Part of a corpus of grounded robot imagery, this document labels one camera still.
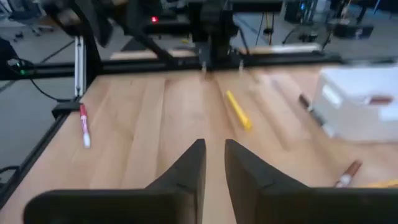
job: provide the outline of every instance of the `black cable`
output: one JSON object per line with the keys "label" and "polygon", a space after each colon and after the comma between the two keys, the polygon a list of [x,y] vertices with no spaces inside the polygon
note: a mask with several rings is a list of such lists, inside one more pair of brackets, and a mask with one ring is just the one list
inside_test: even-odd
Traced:
{"label": "black cable", "polygon": [[43,90],[41,90],[41,89],[37,86],[36,82],[33,81],[33,79],[29,79],[29,80],[32,82],[33,86],[35,86],[36,89],[37,89],[39,92],[41,92],[41,94],[45,95],[46,97],[48,97],[48,98],[50,98],[50,99],[53,99],[53,100],[57,101],[58,103],[70,102],[70,101],[72,100],[72,99],[70,99],[70,100],[67,100],[67,99],[58,99],[58,98],[55,98],[55,97],[53,97],[53,96],[50,96],[49,94],[47,94],[46,92],[44,92]]}
{"label": "black cable", "polygon": [[239,28],[239,33],[240,33],[242,41],[243,41],[244,48],[246,49],[246,55],[250,55],[249,46],[248,46],[248,43],[246,42],[246,38],[244,37],[243,30],[242,30],[242,28],[240,28],[240,26],[238,26],[238,28]]}
{"label": "black cable", "polygon": [[7,172],[9,170],[18,171],[19,170],[19,166],[7,166],[7,167],[4,167],[4,168],[1,168],[0,169],[0,174],[2,174],[4,172]]}
{"label": "black cable", "polygon": [[[246,28],[248,28],[253,34],[257,34],[257,29],[253,28],[244,19],[240,18],[239,16],[234,16],[234,18],[237,19],[240,23],[242,23]],[[260,37],[264,42],[267,42],[267,40],[263,36]]]}
{"label": "black cable", "polygon": [[[60,49],[56,50],[55,52],[51,53],[49,56],[45,57],[43,60],[41,60],[39,63],[45,63],[46,61],[48,61],[49,59],[51,59],[52,57],[56,56],[57,54],[59,54],[61,51],[65,50],[67,47],[69,47],[71,44],[74,43],[74,40],[65,44],[63,47],[61,47]],[[4,86],[0,87],[0,93],[3,92],[4,90],[7,90],[10,86],[12,86],[14,83],[16,82],[16,80],[11,80],[9,82],[7,82]]]}
{"label": "black cable", "polygon": [[7,14],[11,14],[11,12],[6,8],[6,6],[0,1],[0,5],[2,6],[2,8],[6,11]]}
{"label": "black cable", "polygon": [[284,41],[282,41],[282,44],[286,44],[287,39],[290,37],[290,35],[293,34],[293,32],[295,32],[296,30],[298,30],[301,27],[301,25],[298,25],[296,27],[294,27],[285,37]]}
{"label": "black cable", "polygon": [[272,13],[272,25],[271,25],[272,32],[269,35],[269,41],[268,41],[268,45],[270,45],[270,46],[272,45],[272,35],[274,34],[274,24],[275,24],[275,14]]}
{"label": "black cable", "polygon": [[[26,65],[31,65],[31,66],[33,66],[34,73],[36,72],[36,69],[35,69],[34,64],[33,64],[32,62],[30,62],[30,61],[28,61],[28,60],[25,60],[25,59],[21,59],[21,58],[15,58],[15,59],[18,60],[20,63],[23,62],[23,63],[26,64]],[[17,74],[18,76],[21,75],[19,72],[15,71],[11,66],[8,65],[8,67],[9,67],[9,69],[10,69],[11,71],[13,71],[13,72],[14,72],[15,74]],[[59,98],[53,97],[53,96],[47,94],[46,92],[44,92],[43,90],[41,90],[40,87],[37,86],[37,84],[33,81],[33,79],[30,78],[29,80],[32,82],[33,86],[35,86],[36,89],[37,89],[41,94],[45,95],[46,97],[48,97],[48,98],[50,98],[50,99],[52,99],[52,100],[55,100],[55,101],[57,101],[57,102],[59,102],[59,103],[70,102],[71,100],[73,100],[73,99],[59,99]]]}
{"label": "black cable", "polygon": [[262,27],[262,21],[263,21],[263,20],[264,20],[264,13],[262,13],[262,16],[261,16],[260,28],[259,28],[259,32],[258,32],[258,34],[257,34],[257,40],[256,40],[255,46],[257,46],[257,44],[258,44],[258,42],[259,42],[259,37],[260,37],[260,32],[261,32],[261,27]]}

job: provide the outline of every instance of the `yellow marker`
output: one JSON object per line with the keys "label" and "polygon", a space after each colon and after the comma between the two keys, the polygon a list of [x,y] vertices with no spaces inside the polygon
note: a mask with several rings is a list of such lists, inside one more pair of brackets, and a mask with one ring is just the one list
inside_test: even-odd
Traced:
{"label": "yellow marker", "polygon": [[227,90],[226,96],[228,97],[228,100],[231,103],[231,106],[234,108],[235,113],[238,116],[239,120],[241,120],[241,123],[244,126],[244,128],[246,130],[250,129],[252,126],[252,123],[251,123],[250,119],[246,116],[246,114],[244,113],[242,107],[239,106],[238,102],[235,100],[235,97],[231,93],[231,91]]}

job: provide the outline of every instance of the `wooden table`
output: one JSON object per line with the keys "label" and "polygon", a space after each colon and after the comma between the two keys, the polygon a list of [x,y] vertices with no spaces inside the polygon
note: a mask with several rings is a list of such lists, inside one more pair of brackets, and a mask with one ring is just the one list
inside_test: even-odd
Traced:
{"label": "wooden table", "polygon": [[[198,138],[207,148],[206,224],[235,223],[224,172],[228,138],[309,186],[332,186],[355,159],[364,164],[352,186],[398,178],[398,145],[329,139],[299,105],[302,92],[313,97],[324,66],[100,76],[82,99],[91,149],[83,147],[79,113],[72,113],[0,211],[0,223],[22,223],[25,204],[52,189],[144,188]],[[252,130],[241,126],[226,90]]]}

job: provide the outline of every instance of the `white box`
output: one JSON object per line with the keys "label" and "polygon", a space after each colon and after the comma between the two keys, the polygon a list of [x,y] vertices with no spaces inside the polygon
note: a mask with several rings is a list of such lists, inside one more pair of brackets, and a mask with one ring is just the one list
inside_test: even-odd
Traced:
{"label": "white box", "polygon": [[[388,95],[388,105],[369,96]],[[398,66],[326,68],[321,71],[314,112],[330,136],[349,141],[398,141]]]}

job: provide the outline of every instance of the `black metal frame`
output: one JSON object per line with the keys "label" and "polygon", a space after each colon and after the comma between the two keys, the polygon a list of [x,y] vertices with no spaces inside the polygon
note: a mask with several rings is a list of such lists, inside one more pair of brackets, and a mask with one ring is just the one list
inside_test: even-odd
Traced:
{"label": "black metal frame", "polygon": [[[136,60],[107,60],[103,61],[103,69],[99,75],[120,75],[126,73],[128,75],[140,74],[142,72],[164,72],[164,71],[179,71],[179,70],[201,70],[202,66],[199,57],[181,57],[179,58],[183,63],[181,65],[168,65],[157,59],[136,59]],[[294,53],[294,54],[259,54],[243,57],[242,62],[245,67],[265,67],[274,65],[305,65],[316,63],[334,63],[334,64],[374,64],[374,63],[396,63],[398,57],[386,57],[375,59],[356,59],[343,60],[338,55],[327,55],[320,52],[310,53]],[[231,62],[217,67],[213,70],[227,70],[236,69],[241,65],[240,62]],[[14,80],[26,78],[60,78],[73,76],[73,63],[52,63],[52,64],[38,64],[34,68],[26,67],[31,75],[28,76],[14,76]],[[34,147],[32,152],[20,166],[10,181],[4,185],[0,190],[0,209],[5,205],[9,197],[13,194],[23,178],[30,171],[36,160],[43,153],[49,142],[56,135],[62,124],[68,118],[69,114],[59,116],[50,129],[44,134],[39,143]]]}
{"label": "black metal frame", "polygon": [[[253,5],[245,5],[245,0],[234,0],[237,4],[243,6],[253,7]],[[178,70],[202,70],[203,63],[208,62],[209,46],[207,44],[197,44],[200,46],[197,49],[197,57],[173,57],[178,63],[170,63],[169,60],[164,60],[161,54],[158,54],[156,50],[154,52],[159,56],[157,58],[144,58],[135,60],[105,60],[101,61],[96,48],[94,36],[88,21],[84,13],[77,9],[76,12],[83,20],[84,32],[81,35],[85,39],[86,51],[88,56],[87,64],[87,88],[90,87],[93,80],[97,75],[120,75],[122,73],[128,73],[129,75],[140,74],[142,72],[165,72],[165,71],[178,71]],[[212,63],[207,64],[207,70],[227,70],[236,69],[241,66],[244,67],[264,67],[274,65],[297,65],[297,64],[314,64],[314,63],[340,63],[350,64],[355,63],[355,60],[342,60],[339,55],[324,54],[322,52],[307,52],[307,53],[292,53],[292,54],[256,54],[256,55],[243,55],[236,50],[231,51],[230,60],[225,63]],[[360,60],[361,63],[394,63],[397,58],[382,58],[376,60]],[[37,65],[26,65],[21,69],[25,70],[26,75],[10,75],[9,77],[0,77],[0,80],[22,80],[22,79],[38,79],[38,78],[60,78],[60,77],[73,77],[74,76],[75,64],[70,63],[46,63]],[[49,142],[55,136],[63,122],[67,119],[68,113],[59,116],[50,129],[44,134],[43,138],[34,147],[33,151],[27,159],[19,167],[10,181],[0,189],[0,209],[5,205],[9,197],[13,194],[18,185],[22,182],[23,178],[27,175],[30,168],[34,165],[36,160],[43,153]]]}

